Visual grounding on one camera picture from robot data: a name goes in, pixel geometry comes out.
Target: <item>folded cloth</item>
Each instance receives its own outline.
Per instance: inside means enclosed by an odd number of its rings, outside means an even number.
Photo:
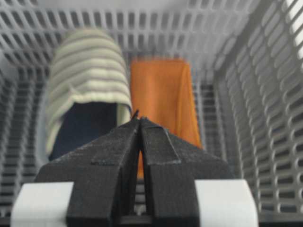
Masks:
[[[182,60],[137,60],[131,65],[133,110],[201,147],[190,66]],[[142,161],[138,176],[143,176]]]
[[[51,158],[126,123],[132,104],[120,47],[101,30],[72,32],[55,51],[46,95],[46,153]]]

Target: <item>white striped fabric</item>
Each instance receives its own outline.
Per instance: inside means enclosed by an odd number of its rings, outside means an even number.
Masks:
[[[48,155],[64,114],[74,103],[117,103],[117,125],[129,121],[132,109],[129,77],[120,47],[101,30],[72,32],[55,52],[47,97]]]

